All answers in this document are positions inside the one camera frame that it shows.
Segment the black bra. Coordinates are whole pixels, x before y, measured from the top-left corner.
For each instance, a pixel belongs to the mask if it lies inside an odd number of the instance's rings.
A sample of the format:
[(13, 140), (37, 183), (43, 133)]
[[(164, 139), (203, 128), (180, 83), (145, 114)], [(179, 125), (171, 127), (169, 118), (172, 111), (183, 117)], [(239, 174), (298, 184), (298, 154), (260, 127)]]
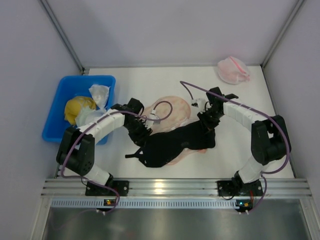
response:
[(125, 158), (137, 158), (147, 168), (161, 168), (184, 149), (204, 150), (215, 145), (215, 130), (196, 121), (169, 132), (150, 135), (135, 153), (125, 155)]

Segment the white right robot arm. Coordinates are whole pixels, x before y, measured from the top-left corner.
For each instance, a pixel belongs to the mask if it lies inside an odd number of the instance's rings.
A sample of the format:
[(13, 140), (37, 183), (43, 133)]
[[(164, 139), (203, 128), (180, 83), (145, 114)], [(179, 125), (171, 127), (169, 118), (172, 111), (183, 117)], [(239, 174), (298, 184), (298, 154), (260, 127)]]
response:
[(209, 129), (227, 116), (250, 131), (251, 156), (230, 180), (218, 181), (218, 195), (226, 200), (235, 196), (262, 196), (259, 181), (266, 165), (282, 159), (291, 151), (285, 120), (280, 115), (265, 116), (236, 101), (237, 95), (223, 94), (219, 87), (197, 98), (191, 104), (199, 109), (197, 116)]

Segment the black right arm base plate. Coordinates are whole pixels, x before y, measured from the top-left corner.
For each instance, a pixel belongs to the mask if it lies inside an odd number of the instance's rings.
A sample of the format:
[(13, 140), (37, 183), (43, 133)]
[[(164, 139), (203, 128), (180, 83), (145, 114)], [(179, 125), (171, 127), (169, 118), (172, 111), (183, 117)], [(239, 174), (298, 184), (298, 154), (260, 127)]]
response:
[(251, 183), (238, 183), (232, 180), (220, 180), (217, 182), (218, 195), (220, 197), (261, 197), (263, 195), (262, 184), (259, 180)]

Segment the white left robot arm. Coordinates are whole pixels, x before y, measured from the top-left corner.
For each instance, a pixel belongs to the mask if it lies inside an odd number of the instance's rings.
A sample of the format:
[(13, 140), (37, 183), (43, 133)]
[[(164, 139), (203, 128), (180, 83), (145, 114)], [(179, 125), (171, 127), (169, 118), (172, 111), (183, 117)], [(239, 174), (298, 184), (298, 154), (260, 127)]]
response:
[(137, 115), (144, 105), (131, 98), (127, 104), (115, 104), (97, 120), (79, 127), (68, 127), (62, 137), (56, 161), (75, 174), (106, 186), (113, 176), (95, 163), (96, 144), (114, 130), (125, 127), (134, 144), (141, 146), (152, 133)]

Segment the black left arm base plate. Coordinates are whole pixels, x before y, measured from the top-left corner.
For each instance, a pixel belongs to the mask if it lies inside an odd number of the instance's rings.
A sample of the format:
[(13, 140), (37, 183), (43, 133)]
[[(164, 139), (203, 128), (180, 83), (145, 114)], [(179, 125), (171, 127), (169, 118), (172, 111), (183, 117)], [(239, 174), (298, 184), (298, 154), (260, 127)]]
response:
[[(117, 191), (121, 197), (126, 197), (129, 192), (129, 181), (127, 180), (112, 180), (108, 184), (109, 188)], [(91, 182), (86, 183), (85, 195), (90, 197), (106, 197), (106, 196), (116, 196), (116, 194), (104, 187), (97, 186)]]

